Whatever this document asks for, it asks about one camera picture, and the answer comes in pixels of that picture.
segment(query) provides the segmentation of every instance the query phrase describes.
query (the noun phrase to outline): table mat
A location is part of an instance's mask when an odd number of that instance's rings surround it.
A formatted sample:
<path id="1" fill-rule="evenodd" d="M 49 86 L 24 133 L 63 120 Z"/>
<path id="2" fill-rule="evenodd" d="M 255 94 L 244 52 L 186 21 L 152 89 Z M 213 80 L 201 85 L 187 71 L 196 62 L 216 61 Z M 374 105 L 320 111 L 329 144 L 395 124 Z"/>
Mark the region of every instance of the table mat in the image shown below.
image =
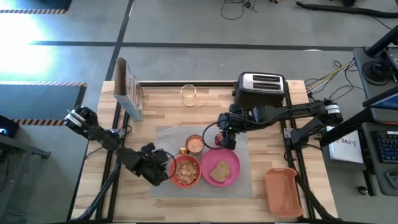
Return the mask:
<path id="1" fill-rule="evenodd" d="M 178 154 L 180 147 L 185 145 L 185 140 L 192 135 L 201 135 L 204 128 L 197 127 L 157 127 L 156 148 L 163 149 L 173 155 Z M 205 141 L 210 146 L 215 146 L 214 137 L 220 132 L 219 128 L 209 128 L 206 132 Z M 201 161 L 202 156 L 207 152 L 207 147 L 199 156 L 195 156 Z M 234 150 L 241 163 L 241 174 L 235 183 L 228 187 L 215 187 L 210 185 L 203 177 L 200 178 L 195 186 L 189 189 L 181 189 L 171 181 L 166 180 L 160 186 L 150 187 L 151 197 L 199 197 L 199 198 L 252 198 L 251 172 L 248 137 L 246 134 L 236 135 L 236 149 Z"/>

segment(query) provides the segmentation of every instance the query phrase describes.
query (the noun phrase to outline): wooden tabletop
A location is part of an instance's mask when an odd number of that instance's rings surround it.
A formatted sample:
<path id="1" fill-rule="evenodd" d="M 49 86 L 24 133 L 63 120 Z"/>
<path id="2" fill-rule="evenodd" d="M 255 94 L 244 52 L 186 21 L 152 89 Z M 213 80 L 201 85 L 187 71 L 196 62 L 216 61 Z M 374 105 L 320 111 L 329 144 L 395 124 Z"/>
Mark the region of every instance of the wooden tabletop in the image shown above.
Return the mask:
<path id="1" fill-rule="evenodd" d="M 288 81 L 293 104 L 308 103 L 304 82 Z M 116 99 L 114 82 L 104 82 L 98 105 L 98 120 L 104 128 L 111 128 Z M 180 100 L 179 87 L 143 87 L 144 121 L 132 122 L 132 132 L 126 137 L 126 147 L 139 150 L 155 142 L 157 126 L 205 127 L 216 121 L 220 113 L 228 111 L 233 102 L 232 87 L 197 87 L 195 106 L 186 107 Z M 310 118 L 298 119 L 298 127 Z M 248 132 L 251 161 L 252 198 L 152 198 L 150 184 L 122 168 L 114 212 L 115 222 L 277 222 L 296 221 L 295 218 L 276 217 L 268 209 L 264 195 L 264 175 L 273 167 L 287 167 L 280 123 L 263 130 Z M 91 142 L 88 153 L 99 148 Z M 337 217 L 328 175 L 319 149 L 303 150 L 310 188 L 330 214 Z M 92 202 L 101 186 L 106 150 L 92 154 L 84 163 L 72 217 L 81 215 Z M 305 216 L 307 208 L 300 191 Z M 108 209 L 105 202 L 104 212 Z"/>

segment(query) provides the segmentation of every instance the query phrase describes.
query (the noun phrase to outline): desk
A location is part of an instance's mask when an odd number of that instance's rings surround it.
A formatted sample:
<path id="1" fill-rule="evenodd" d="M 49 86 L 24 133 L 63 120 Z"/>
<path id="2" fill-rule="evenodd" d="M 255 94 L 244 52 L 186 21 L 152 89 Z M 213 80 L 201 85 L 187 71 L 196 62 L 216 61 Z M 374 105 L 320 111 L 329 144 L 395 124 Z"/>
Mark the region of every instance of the desk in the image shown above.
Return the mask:
<path id="1" fill-rule="evenodd" d="M 375 174 L 381 193 L 384 195 L 398 196 L 398 190 L 393 188 L 386 177 L 386 172 L 398 169 L 398 164 L 381 163 L 377 154 L 377 147 L 374 143 L 373 131 L 398 131 L 396 125 L 385 125 L 377 123 L 363 123 L 362 130 L 366 141 L 366 149 L 370 155 L 372 166 L 370 172 Z"/>
<path id="2" fill-rule="evenodd" d="M 308 103 L 303 81 L 288 81 L 293 104 Z M 104 128 L 111 128 L 116 100 L 114 82 L 104 82 L 98 104 L 98 120 Z M 186 107 L 180 101 L 180 87 L 142 87 L 144 91 L 144 121 L 132 122 L 132 132 L 126 136 L 126 147 L 140 149 L 155 141 L 156 126 L 202 126 L 228 111 L 233 102 L 233 87 L 197 87 L 197 103 Z M 310 118 L 298 119 L 299 127 Z M 120 173 L 118 194 L 113 220 L 115 222 L 276 222 L 295 221 L 271 214 L 264 195 L 264 175 L 272 167 L 287 167 L 280 123 L 263 130 L 248 132 L 251 161 L 252 198 L 151 198 L 150 185 L 128 170 Z M 91 142 L 88 152 L 100 147 Z M 337 217 L 335 203 L 323 162 L 322 152 L 314 148 L 303 150 L 310 187 L 333 216 Z M 91 155 L 84 163 L 72 217 L 78 217 L 98 193 L 103 175 L 106 151 Z M 303 193 L 300 198 L 304 210 Z"/>
<path id="3" fill-rule="evenodd" d="M 397 83 L 393 81 L 389 81 L 387 84 L 383 86 L 376 86 L 369 83 L 364 78 L 362 71 L 363 65 L 367 62 L 384 61 L 384 59 L 381 56 L 376 58 L 368 57 L 363 48 L 358 48 L 354 49 L 354 57 L 355 57 L 356 66 L 358 68 L 359 77 L 361 78 L 362 86 L 367 99 L 371 99 L 397 86 Z M 398 117 L 391 110 L 371 108 L 370 111 L 372 113 L 372 119 L 378 123 L 398 123 Z"/>

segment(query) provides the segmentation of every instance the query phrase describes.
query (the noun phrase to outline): orange tray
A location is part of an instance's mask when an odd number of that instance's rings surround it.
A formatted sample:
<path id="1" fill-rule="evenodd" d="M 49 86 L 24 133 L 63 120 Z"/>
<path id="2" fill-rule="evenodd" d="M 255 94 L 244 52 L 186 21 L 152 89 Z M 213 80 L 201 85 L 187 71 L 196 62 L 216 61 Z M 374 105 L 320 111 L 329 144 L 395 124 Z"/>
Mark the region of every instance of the orange tray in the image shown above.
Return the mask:
<path id="1" fill-rule="evenodd" d="M 296 171 L 291 168 L 273 168 L 267 171 L 264 182 L 268 207 L 272 214 L 278 217 L 303 215 L 294 181 L 296 175 Z"/>

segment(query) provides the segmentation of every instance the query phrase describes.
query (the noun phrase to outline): bowl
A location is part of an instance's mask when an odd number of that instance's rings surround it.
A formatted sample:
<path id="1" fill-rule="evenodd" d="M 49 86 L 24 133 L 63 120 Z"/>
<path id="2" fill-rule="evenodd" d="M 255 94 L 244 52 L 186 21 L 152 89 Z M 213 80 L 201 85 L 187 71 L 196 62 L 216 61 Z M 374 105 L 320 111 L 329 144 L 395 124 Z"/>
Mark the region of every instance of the bowl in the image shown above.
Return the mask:
<path id="1" fill-rule="evenodd" d="M 197 174 L 197 178 L 191 183 L 191 184 L 187 184 L 187 185 L 183 185 L 180 184 L 180 182 L 177 180 L 176 176 L 174 175 L 170 180 L 172 181 L 173 184 L 175 184 L 177 187 L 180 188 L 189 188 L 194 186 L 200 179 L 201 176 L 201 168 L 200 168 L 200 163 L 192 156 L 189 155 L 181 155 L 178 156 L 177 158 L 175 158 L 175 161 L 177 162 L 177 164 L 183 162 L 183 161 L 188 161 L 190 163 L 194 162 L 197 165 L 198 168 L 198 174 Z M 172 161 L 171 165 L 170 165 L 170 170 L 169 170 L 169 174 L 172 175 L 174 173 L 175 170 L 175 162 Z"/>
<path id="2" fill-rule="evenodd" d="M 269 210 L 278 217 L 299 217 L 303 215 L 297 197 L 296 171 L 291 168 L 271 168 L 264 178 Z"/>
<path id="3" fill-rule="evenodd" d="M 210 172 L 217 166 L 218 161 L 224 160 L 231 168 L 231 176 L 223 183 L 219 183 L 210 177 Z M 227 187 L 237 181 L 241 173 L 241 163 L 238 156 L 230 149 L 219 149 L 207 151 L 201 161 L 201 173 L 203 178 L 211 185 L 216 187 Z"/>

